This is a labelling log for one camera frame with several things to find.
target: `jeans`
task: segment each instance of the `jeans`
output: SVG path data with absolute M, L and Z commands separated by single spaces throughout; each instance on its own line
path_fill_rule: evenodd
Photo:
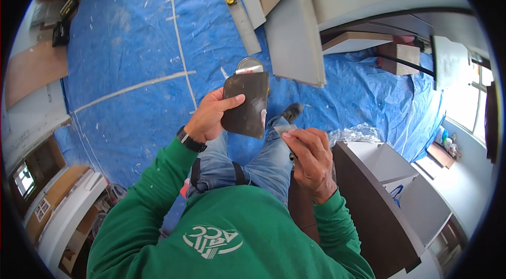
M 248 184 L 265 189 L 286 206 L 293 162 L 290 160 L 290 149 L 273 127 L 288 124 L 282 116 L 270 119 L 262 151 L 242 167 Z M 227 153 L 227 138 L 227 131 L 223 131 L 219 137 L 207 142 L 207 149 L 198 156 L 200 178 L 197 186 L 201 192 L 236 185 L 234 166 Z M 191 185 L 186 198 L 197 194 L 198 190 Z

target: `sanding sponge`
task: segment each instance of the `sanding sponge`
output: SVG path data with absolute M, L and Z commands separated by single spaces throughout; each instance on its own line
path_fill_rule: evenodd
M 223 99 L 243 93 L 244 103 L 223 114 L 221 124 L 232 133 L 264 138 L 269 73 L 231 75 L 223 85 Z

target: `blue tarp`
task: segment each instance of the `blue tarp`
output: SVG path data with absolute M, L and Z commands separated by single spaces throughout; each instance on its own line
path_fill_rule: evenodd
M 223 86 L 247 56 L 223 0 L 174 0 L 177 27 L 197 104 Z M 184 70 L 172 19 L 171 0 L 81 0 L 70 28 L 69 75 L 64 79 L 70 111 L 126 87 Z M 304 105 L 298 127 L 325 131 L 367 122 L 379 128 L 406 160 L 423 156 L 445 109 L 432 77 L 395 76 L 376 67 L 371 50 L 324 56 L 327 85 L 314 88 L 272 76 L 263 27 L 256 30 L 262 52 L 254 55 L 271 72 L 269 119 L 292 102 Z M 432 56 L 421 54 L 432 68 Z M 106 99 L 71 113 L 72 125 L 56 131 L 65 159 L 86 163 L 111 182 L 134 184 L 142 170 L 191 117 L 186 78 L 178 77 Z M 263 142 L 230 134 L 229 156 L 246 164 Z M 182 212 L 178 199 L 172 228 Z

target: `clear plastic wrap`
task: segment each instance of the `clear plastic wrap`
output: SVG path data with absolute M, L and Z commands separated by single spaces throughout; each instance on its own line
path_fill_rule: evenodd
M 337 142 L 379 142 L 378 128 L 371 127 L 367 123 L 360 123 L 351 128 L 337 129 L 328 133 L 330 147 Z

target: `shoe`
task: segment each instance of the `shoe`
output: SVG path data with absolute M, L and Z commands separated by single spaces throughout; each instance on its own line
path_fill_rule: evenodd
M 297 102 L 289 105 L 283 113 L 281 113 L 281 116 L 285 118 L 288 123 L 292 124 L 292 122 L 302 113 L 303 109 L 304 107 Z

